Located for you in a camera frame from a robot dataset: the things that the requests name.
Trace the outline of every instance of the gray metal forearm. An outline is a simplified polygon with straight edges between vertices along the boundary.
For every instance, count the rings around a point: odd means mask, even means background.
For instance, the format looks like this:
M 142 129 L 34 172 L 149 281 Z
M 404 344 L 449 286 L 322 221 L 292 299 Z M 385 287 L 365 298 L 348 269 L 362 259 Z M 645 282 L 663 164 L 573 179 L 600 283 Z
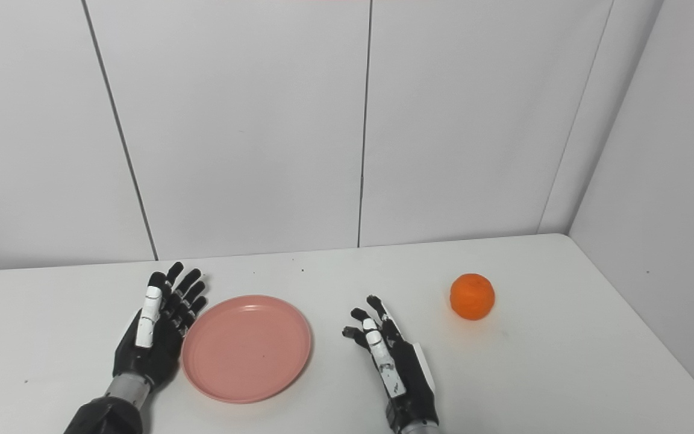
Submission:
M 123 373 L 114 377 L 104 396 L 124 399 L 140 410 L 150 391 L 151 386 L 143 377 L 133 373 Z
M 401 429 L 400 434 L 441 434 L 441 431 L 434 422 L 414 421 Z

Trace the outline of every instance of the white wall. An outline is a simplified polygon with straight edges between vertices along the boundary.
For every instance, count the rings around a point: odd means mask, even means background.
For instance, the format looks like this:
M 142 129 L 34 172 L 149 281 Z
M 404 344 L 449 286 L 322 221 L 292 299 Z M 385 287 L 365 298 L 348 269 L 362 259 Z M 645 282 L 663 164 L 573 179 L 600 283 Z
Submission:
M 611 4 L 376 1 L 361 245 L 537 233 Z
M 160 257 L 568 225 L 659 2 L 375 0 L 367 76 L 370 5 L 89 0 Z M 122 146 L 82 3 L 0 3 L 0 268 L 150 259 Z
M 0 268 L 152 259 L 82 5 L 0 2 Z
M 355 247 L 368 0 L 88 6 L 161 258 Z
M 694 2 L 664 3 L 571 236 L 694 376 Z

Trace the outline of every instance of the orange fruit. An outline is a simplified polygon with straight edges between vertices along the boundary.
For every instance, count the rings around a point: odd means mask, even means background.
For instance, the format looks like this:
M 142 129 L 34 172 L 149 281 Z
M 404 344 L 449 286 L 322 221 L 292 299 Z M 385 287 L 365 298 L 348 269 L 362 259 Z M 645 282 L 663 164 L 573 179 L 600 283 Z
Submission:
M 463 274 L 451 284 L 451 308 L 465 319 L 481 319 L 494 306 L 494 288 L 480 274 Z

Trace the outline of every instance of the white table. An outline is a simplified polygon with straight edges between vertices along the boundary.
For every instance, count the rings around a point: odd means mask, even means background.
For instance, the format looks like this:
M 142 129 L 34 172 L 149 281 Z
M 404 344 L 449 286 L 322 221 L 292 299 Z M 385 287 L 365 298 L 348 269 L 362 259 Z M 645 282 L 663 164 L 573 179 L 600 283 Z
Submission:
M 225 404 L 182 373 L 145 406 L 151 432 L 389 433 L 369 355 L 342 338 L 349 311 L 380 295 L 424 347 L 448 434 L 694 433 L 694 381 L 567 237 L 523 236 L 185 260 L 210 304 L 285 299 L 313 335 L 303 375 L 256 404 Z M 145 283 L 169 262 L 0 271 L 0 433 L 63 432 L 105 391 Z M 488 277 L 496 305 L 455 316 L 449 285 Z

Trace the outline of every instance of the robotic arm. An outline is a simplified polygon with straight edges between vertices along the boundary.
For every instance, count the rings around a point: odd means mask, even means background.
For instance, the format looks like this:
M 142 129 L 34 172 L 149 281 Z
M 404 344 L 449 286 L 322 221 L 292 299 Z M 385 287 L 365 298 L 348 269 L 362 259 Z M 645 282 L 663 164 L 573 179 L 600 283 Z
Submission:
M 421 347 L 403 339 L 382 300 L 369 296 L 366 301 L 382 326 L 356 307 L 351 315 L 361 328 L 345 327 L 342 335 L 370 352 L 389 399 L 385 413 L 390 428 L 395 434 L 440 434 L 435 383 Z
M 150 393 L 178 368 L 184 336 L 207 300 L 199 297 L 205 283 L 193 269 L 172 289 L 184 265 L 167 275 L 154 272 L 143 308 L 119 341 L 111 384 L 100 398 L 80 407 L 64 434 L 141 434 L 140 409 Z

